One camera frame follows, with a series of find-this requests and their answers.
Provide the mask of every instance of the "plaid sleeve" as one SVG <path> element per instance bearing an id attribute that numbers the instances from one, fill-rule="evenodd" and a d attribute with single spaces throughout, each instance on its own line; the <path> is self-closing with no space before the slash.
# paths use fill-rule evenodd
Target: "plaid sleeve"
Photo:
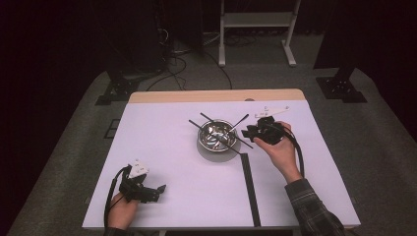
<path id="1" fill-rule="evenodd" d="M 105 228 L 103 236 L 133 236 L 133 233 L 130 233 L 126 230 L 118 229 L 118 228 Z"/>
<path id="2" fill-rule="evenodd" d="M 304 236 L 344 235 L 340 220 L 326 209 L 307 179 L 285 186 Z"/>

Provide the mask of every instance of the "person's right hand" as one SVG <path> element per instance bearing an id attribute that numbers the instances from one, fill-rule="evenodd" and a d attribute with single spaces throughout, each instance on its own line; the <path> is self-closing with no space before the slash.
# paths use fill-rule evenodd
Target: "person's right hand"
<path id="1" fill-rule="evenodd" d="M 285 122 L 278 123 L 283 125 L 286 129 L 291 130 L 289 124 Z M 265 143 L 259 138 L 254 138 L 254 142 L 269 155 L 273 165 L 281 172 L 288 184 L 302 179 L 295 161 L 294 145 L 288 138 L 284 137 L 274 146 Z"/>

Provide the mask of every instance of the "black tape line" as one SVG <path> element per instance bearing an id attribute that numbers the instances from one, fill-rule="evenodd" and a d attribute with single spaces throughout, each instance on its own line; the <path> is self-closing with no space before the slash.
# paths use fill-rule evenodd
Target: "black tape line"
<path id="1" fill-rule="evenodd" d="M 249 164 L 249 157 L 247 153 L 241 153 L 243 173 L 245 174 L 246 189 L 248 190 L 249 203 L 251 205 L 252 218 L 254 219 L 255 227 L 261 226 L 260 212 L 258 210 L 257 196 L 255 195 L 254 181 L 252 179 L 251 165 Z"/>

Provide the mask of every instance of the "dark background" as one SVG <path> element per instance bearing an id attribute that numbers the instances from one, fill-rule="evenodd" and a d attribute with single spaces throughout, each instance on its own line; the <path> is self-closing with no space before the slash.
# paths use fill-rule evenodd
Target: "dark background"
<path id="1" fill-rule="evenodd" d="M 91 7 L 114 1 L 92 2 L 0 2 L 0 235 L 6 234 L 25 203 L 90 83 L 109 66 L 125 63 L 120 51 L 109 43 L 106 31 L 114 30 L 107 28 L 109 23 L 101 28 Z M 271 0 L 254 1 L 247 8 L 245 3 L 249 1 L 226 2 L 230 11 L 262 11 L 270 6 L 277 10 L 292 8 L 291 1 L 279 5 Z M 417 89 L 413 65 L 416 53 L 412 45 L 417 38 L 411 1 L 371 1 L 365 5 L 362 2 L 338 1 L 336 5 L 334 0 L 304 0 L 296 32 L 327 32 L 318 58 L 319 68 L 338 67 L 341 53 L 337 48 L 359 48 L 358 68 L 374 80 L 389 106 L 417 139 L 417 104 L 413 96 Z M 201 8 L 204 30 L 218 29 L 219 1 L 204 0 Z M 336 12 L 329 21 L 333 9 Z M 142 42 L 149 40 L 140 37 Z M 123 51 L 123 45 L 118 45 L 118 49 Z M 161 52 L 155 50 L 152 55 L 158 58 Z M 128 60 L 141 65 L 134 58 Z"/>

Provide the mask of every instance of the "hand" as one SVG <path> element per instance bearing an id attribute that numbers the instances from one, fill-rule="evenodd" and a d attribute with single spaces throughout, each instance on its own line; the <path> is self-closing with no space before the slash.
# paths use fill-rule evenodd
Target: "hand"
<path id="1" fill-rule="evenodd" d="M 121 193 L 114 196 L 111 201 L 111 206 L 114 206 L 108 214 L 108 227 L 126 230 L 135 217 L 138 204 L 137 200 L 128 203 Z"/>
<path id="2" fill-rule="evenodd" d="M 284 122 L 278 123 L 291 130 L 289 124 Z M 288 184 L 302 178 L 295 162 L 294 145 L 288 138 L 284 137 L 274 146 L 265 143 L 259 138 L 254 138 L 254 142 L 269 155 L 273 165 L 281 172 Z"/>

